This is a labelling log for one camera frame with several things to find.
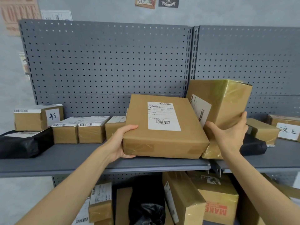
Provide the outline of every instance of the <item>barcode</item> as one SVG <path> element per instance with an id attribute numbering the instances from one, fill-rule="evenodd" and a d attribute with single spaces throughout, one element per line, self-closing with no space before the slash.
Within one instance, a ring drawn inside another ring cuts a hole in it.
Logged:
<path id="1" fill-rule="evenodd" d="M 28 110 L 20 110 L 20 109 L 15 109 L 14 112 L 21 112 L 21 113 L 27 113 Z"/>
<path id="2" fill-rule="evenodd" d="M 54 126 L 65 126 L 66 124 L 54 124 L 54 125 L 52 125 L 52 127 L 54 127 Z"/>
<path id="3" fill-rule="evenodd" d="M 83 218 L 83 219 L 78 219 L 78 220 L 76 220 L 76 223 L 83 223 L 85 221 L 88 221 L 88 217 L 87 218 Z"/>
<path id="4" fill-rule="evenodd" d="M 155 120 L 156 124 L 171 124 L 170 121 Z"/>
<path id="5" fill-rule="evenodd" d="M 92 123 L 79 123 L 79 126 L 92 126 Z"/>
<path id="6" fill-rule="evenodd" d="M 203 114 L 204 114 L 204 109 L 201 110 L 201 114 L 200 114 L 200 116 L 199 116 L 199 118 L 198 118 L 199 121 L 201 121 L 201 119 L 202 119 L 202 117 L 203 117 Z"/>

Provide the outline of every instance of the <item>shelf board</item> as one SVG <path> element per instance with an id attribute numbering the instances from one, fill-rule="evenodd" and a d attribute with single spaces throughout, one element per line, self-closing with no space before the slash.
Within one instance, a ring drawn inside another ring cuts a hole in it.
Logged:
<path id="1" fill-rule="evenodd" d="M 261 173 L 300 171 L 300 143 L 277 139 L 275 145 L 275 147 L 269 147 L 263 155 L 245 156 L 245 158 Z M 231 173 L 223 160 L 215 162 L 223 173 Z"/>
<path id="2" fill-rule="evenodd" d="M 3 159 L 0 161 L 0 177 L 71 174 L 100 145 L 58 144 L 36 158 Z M 210 163 L 205 159 L 135 157 L 118 159 L 109 164 L 103 174 L 209 169 Z"/>

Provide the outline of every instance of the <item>left hand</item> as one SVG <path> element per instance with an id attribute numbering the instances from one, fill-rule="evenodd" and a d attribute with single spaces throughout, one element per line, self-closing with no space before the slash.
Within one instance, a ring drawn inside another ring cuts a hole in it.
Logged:
<path id="1" fill-rule="evenodd" d="M 113 162 L 118 158 L 133 158 L 135 155 L 125 155 L 122 148 L 122 140 L 124 133 L 134 130 L 138 125 L 126 125 L 121 128 L 118 128 L 117 131 L 113 134 L 113 136 L 103 145 L 110 151 L 110 160 L 109 162 Z"/>

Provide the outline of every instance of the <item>gray wall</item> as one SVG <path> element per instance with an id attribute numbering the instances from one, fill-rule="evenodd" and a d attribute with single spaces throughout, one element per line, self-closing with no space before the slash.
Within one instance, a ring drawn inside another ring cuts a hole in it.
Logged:
<path id="1" fill-rule="evenodd" d="M 134 0 L 38 0 L 42 10 L 70 10 L 73 20 L 176 25 L 300 26 L 300 0 L 179 0 L 178 9 L 134 6 Z M 0 19 L 0 134 L 13 129 L 13 109 L 33 105 L 18 52 L 20 37 Z"/>

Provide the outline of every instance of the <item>right hand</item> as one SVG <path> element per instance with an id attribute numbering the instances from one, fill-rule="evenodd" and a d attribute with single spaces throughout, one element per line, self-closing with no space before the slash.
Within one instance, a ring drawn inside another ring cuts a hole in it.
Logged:
<path id="1" fill-rule="evenodd" d="M 221 155 L 224 157 L 226 155 L 236 155 L 239 153 L 240 148 L 243 144 L 243 139 L 245 133 L 248 130 L 247 122 L 247 112 L 244 111 L 241 115 L 239 122 L 233 127 L 221 130 L 214 123 L 207 121 L 206 126 L 210 128 L 215 135 L 216 141 L 221 151 Z"/>

